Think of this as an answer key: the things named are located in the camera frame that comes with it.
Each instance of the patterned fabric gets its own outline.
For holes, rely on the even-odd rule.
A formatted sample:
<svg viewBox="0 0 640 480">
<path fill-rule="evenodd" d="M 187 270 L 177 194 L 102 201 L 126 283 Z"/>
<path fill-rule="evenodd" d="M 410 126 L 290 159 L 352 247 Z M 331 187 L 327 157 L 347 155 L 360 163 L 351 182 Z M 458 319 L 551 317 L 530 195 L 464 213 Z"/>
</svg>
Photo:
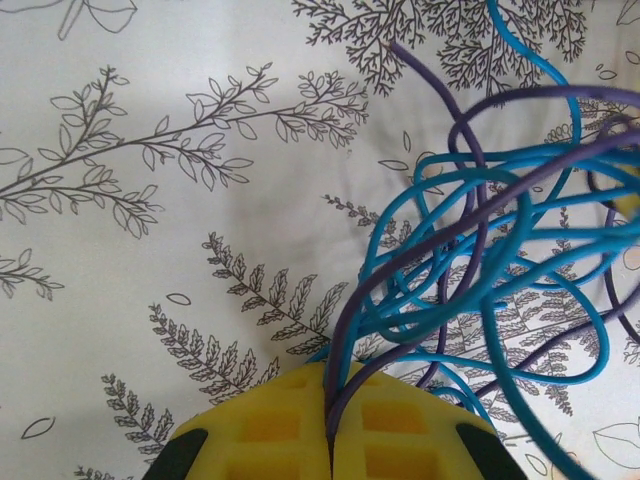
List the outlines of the patterned fabric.
<svg viewBox="0 0 640 480">
<path fill-rule="evenodd" d="M 500 0 L 500 11 L 571 82 L 638 88 L 640 1 Z M 0 38 L 0 464 L 15 479 L 139 479 L 176 425 L 328 342 L 378 213 L 418 159 L 445 151 L 452 123 L 386 43 L 413 48 L 463 109 L 550 82 L 502 41 L 481 1 L 0 0 Z M 612 115 L 640 117 L 580 106 L 586 141 Z M 558 100 L 496 109 L 473 126 L 487 150 L 571 131 Z M 551 184 L 536 187 L 540 198 Z M 584 188 L 576 171 L 567 191 Z M 596 225 L 604 214 L 568 208 L 543 223 Z M 417 222 L 417 211 L 397 215 L 381 247 Z M 525 254 L 570 248 L 558 240 Z M 637 281 L 639 251 L 615 264 L 621 294 Z M 463 273 L 454 268 L 452 285 Z M 609 308 L 602 282 L 585 291 Z M 514 364 L 584 321 L 563 292 L 505 300 L 499 330 Z M 640 348 L 618 325 L 609 332 L 596 381 L 519 385 L 588 469 L 637 479 Z M 483 345 L 478 316 L 451 323 L 447 353 L 484 360 Z M 355 357 L 384 348 L 368 338 Z M 587 333 L 533 370 L 577 373 L 597 354 Z M 424 369 L 388 371 L 415 382 Z M 491 380 L 457 371 L 474 389 Z M 563 478 L 501 393 L 483 403 L 530 478 Z"/>
</svg>

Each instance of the black rubber part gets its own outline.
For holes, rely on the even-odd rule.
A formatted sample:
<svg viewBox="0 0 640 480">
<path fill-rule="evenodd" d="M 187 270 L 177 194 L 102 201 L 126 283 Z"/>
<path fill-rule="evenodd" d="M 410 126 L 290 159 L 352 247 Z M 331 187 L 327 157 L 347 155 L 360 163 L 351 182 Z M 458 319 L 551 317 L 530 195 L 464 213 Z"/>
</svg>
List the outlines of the black rubber part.
<svg viewBox="0 0 640 480">
<path fill-rule="evenodd" d="M 170 440 L 142 480 L 186 480 L 208 435 L 196 428 Z"/>
<path fill-rule="evenodd" d="M 468 423 L 456 431 L 485 480 L 527 480 L 498 437 Z"/>
</svg>

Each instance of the tangled cable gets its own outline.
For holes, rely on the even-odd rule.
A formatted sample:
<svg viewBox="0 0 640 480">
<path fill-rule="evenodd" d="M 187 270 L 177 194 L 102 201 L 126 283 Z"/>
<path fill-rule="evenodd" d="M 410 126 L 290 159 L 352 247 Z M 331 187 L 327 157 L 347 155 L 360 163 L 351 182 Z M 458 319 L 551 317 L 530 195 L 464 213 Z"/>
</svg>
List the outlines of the tangled cable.
<svg viewBox="0 0 640 480">
<path fill-rule="evenodd" d="M 426 361 L 429 368 L 417 386 L 429 383 L 436 371 L 448 376 L 458 389 L 442 387 L 436 395 L 454 396 L 460 406 L 475 411 L 487 421 L 489 415 L 479 398 L 501 388 L 513 412 L 538 444 L 541 451 L 567 477 L 593 478 L 576 464 L 556 444 L 539 420 L 527 406 L 514 379 L 556 385 L 575 385 L 587 382 L 605 368 L 610 346 L 605 324 L 618 318 L 632 340 L 640 344 L 640 335 L 624 316 L 624 310 L 640 297 L 640 285 L 622 302 L 613 284 L 611 264 L 621 251 L 640 237 L 640 216 L 621 226 L 613 226 L 615 211 L 613 199 L 640 193 L 640 177 L 629 173 L 629 167 L 640 168 L 640 153 L 623 151 L 620 147 L 640 143 L 640 130 L 627 123 L 627 131 L 607 134 L 608 127 L 591 144 L 581 145 L 581 118 L 577 98 L 594 98 L 640 108 L 640 94 L 599 86 L 569 86 L 564 77 L 548 62 L 511 34 L 500 18 L 495 0 L 487 0 L 494 25 L 505 42 L 514 50 L 549 74 L 558 84 L 529 89 L 514 89 L 486 98 L 461 112 L 453 96 L 438 78 L 409 52 L 399 45 L 391 45 L 391 51 L 411 66 L 439 94 L 449 110 L 454 124 L 448 136 L 449 153 L 422 159 L 414 172 L 414 184 L 396 197 L 376 223 L 367 255 L 362 267 L 359 284 L 346 302 L 336 324 L 330 347 L 311 360 L 328 356 L 325 371 L 325 416 L 327 439 L 332 450 L 340 418 L 356 390 L 381 367 L 402 361 Z M 483 152 L 469 122 L 483 111 L 496 105 L 531 98 L 566 98 L 573 123 L 572 140 L 555 145 L 537 145 L 505 152 Z M 457 138 L 462 135 L 470 153 L 459 153 Z M 457 170 L 424 178 L 429 165 L 453 163 Z M 518 176 L 513 170 L 532 168 Z M 559 197 L 572 168 L 589 172 L 590 193 Z M 560 173 L 547 198 L 534 203 L 529 190 L 551 175 Z M 593 173 L 608 176 L 617 187 L 597 190 Z M 425 192 L 427 189 L 462 181 L 433 210 L 429 210 Z M 492 182 L 504 188 L 487 198 L 486 184 Z M 464 198 L 460 219 L 446 228 L 436 229 L 435 223 Z M 501 216 L 498 209 L 512 202 L 516 208 Z M 421 222 L 406 241 L 391 251 L 378 253 L 380 239 L 391 216 L 407 203 L 415 203 Z M 570 205 L 598 203 L 609 207 L 605 225 L 599 228 L 540 228 L 542 216 L 549 210 Z M 507 225 L 506 235 L 488 241 L 489 232 Z M 542 262 L 535 262 L 519 255 L 525 242 L 556 239 L 576 239 L 581 245 L 562 251 Z M 558 269 L 576 260 L 600 256 L 599 264 L 582 277 L 569 280 L 557 273 Z M 448 278 L 452 263 L 460 257 L 468 257 L 465 273 L 454 292 L 448 293 Z M 508 269 L 519 265 L 523 273 L 513 275 Z M 611 310 L 598 312 L 580 287 L 604 276 L 611 301 Z M 381 299 L 374 300 L 372 292 L 383 287 Z M 428 301 L 430 289 L 437 291 L 435 302 Z M 523 288 L 540 290 L 566 290 L 580 304 L 587 321 L 570 328 L 544 345 L 538 347 L 515 367 L 510 367 L 504 357 L 496 325 L 496 310 L 505 308 L 501 301 Z M 447 322 L 464 313 L 480 313 L 490 363 L 444 354 Z M 528 371 L 542 355 L 558 343 L 576 334 L 593 329 L 599 343 L 598 357 L 591 368 L 578 375 L 559 377 Z M 438 331 L 435 352 L 423 346 L 425 339 Z M 359 338 L 377 333 L 396 344 L 393 348 L 371 359 L 348 382 L 347 375 L 351 355 Z M 491 371 L 496 380 L 477 392 L 444 363 Z"/>
</svg>

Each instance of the fabric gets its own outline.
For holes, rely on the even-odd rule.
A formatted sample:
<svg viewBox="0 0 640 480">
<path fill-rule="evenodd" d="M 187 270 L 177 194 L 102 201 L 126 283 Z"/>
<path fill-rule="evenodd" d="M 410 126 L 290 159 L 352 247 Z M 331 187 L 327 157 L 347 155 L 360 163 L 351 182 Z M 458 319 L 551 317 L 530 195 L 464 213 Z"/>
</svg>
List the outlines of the fabric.
<svg viewBox="0 0 640 480">
<path fill-rule="evenodd" d="M 500 9 L 571 82 L 638 87 L 637 0 Z M 177 425 L 328 341 L 377 214 L 416 160 L 446 151 L 452 124 L 385 43 L 412 48 L 463 109 L 550 83 L 497 36 L 480 1 L 0 0 L 0 38 L 0 465 L 11 479 L 139 479 Z M 587 141 L 611 115 L 639 116 L 595 100 L 581 108 Z M 495 109 L 473 127 L 496 150 L 565 141 L 571 125 L 553 100 Z M 566 191 L 585 189 L 583 173 Z M 604 215 L 569 208 L 543 222 Z M 414 210 L 396 215 L 380 247 L 417 222 Z M 571 244 L 525 247 L 542 259 Z M 639 252 L 615 264 L 622 296 Z M 585 291 L 609 308 L 601 280 Z M 518 359 L 581 315 L 568 295 L 523 291 L 498 321 Z M 595 475 L 637 479 L 640 349 L 608 329 L 612 355 L 595 381 L 520 386 Z M 478 318 L 457 318 L 449 336 L 448 352 L 486 358 Z M 355 354 L 383 348 L 374 337 Z M 577 373 L 597 350 L 586 334 L 534 369 Z M 388 371 L 415 382 L 425 367 Z M 491 379 L 456 370 L 473 388 Z M 530 478 L 563 478 L 500 393 L 484 402 Z"/>
</svg>

